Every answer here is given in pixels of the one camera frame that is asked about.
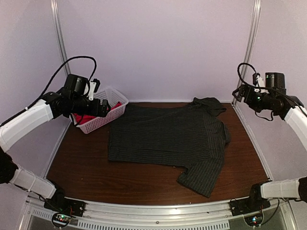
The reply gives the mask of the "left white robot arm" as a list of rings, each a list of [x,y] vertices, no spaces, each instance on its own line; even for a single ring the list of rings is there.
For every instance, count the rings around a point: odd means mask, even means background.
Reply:
[[[59,213],[69,209],[69,202],[56,194],[56,186],[29,170],[14,163],[8,150],[21,138],[61,115],[70,114],[106,117],[111,107],[106,99],[89,99],[86,96],[64,97],[55,92],[42,96],[32,107],[25,109],[15,118],[0,126],[0,182],[14,184],[43,198],[50,199],[50,204]]]

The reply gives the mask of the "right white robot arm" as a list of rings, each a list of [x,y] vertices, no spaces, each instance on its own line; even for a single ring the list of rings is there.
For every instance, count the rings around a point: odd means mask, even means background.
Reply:
[[[293,96],[287,96],[284,90],[268,87],[256,87],[243,84],[232,92],[238,101],[244,101],[255,113],[262,110],[272,111],[295,132],[302,145],[307,147],[307,111],[301,102]],[[249,211],[257,211],[265,199],[284,198],[295,201],[307,201],[307,177],[270,181],[253,186],[252,197],[246,200]]]

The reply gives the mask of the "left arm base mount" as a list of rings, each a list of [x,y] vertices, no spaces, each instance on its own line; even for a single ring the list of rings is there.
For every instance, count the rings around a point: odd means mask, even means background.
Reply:
[[[82,217],[85,202],[65,197],[63,189],[57,189],[51,198],[40,197],[44,201],[44,208],[55,211],[51,223],[59,230],[67,227],[73,219]]]

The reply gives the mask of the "black pinstriped shirt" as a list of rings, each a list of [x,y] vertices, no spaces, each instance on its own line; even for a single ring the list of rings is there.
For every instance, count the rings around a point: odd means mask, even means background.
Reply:
[[[230,133],[215,98],[194,98],[183,107],[129,104],[110,126],[108,159],[181,167],[182,186],[210,197],[224,166]]]

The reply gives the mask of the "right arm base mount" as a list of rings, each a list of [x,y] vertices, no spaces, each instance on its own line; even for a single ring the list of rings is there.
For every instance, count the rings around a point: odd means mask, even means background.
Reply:
[[[269,199],[263,198],[259,188],[252,187],[247,198],[236,199],[233,198],[229,201],[230,210],[232,216],[244,216],[245,223],[255,228],[260,228],[261,226],[267,224],[276,214],[279,206],[280,200],[278,199],[277,207],[272,213],[272,215],[265,220],[264,209],[269,208],[271,203]]]

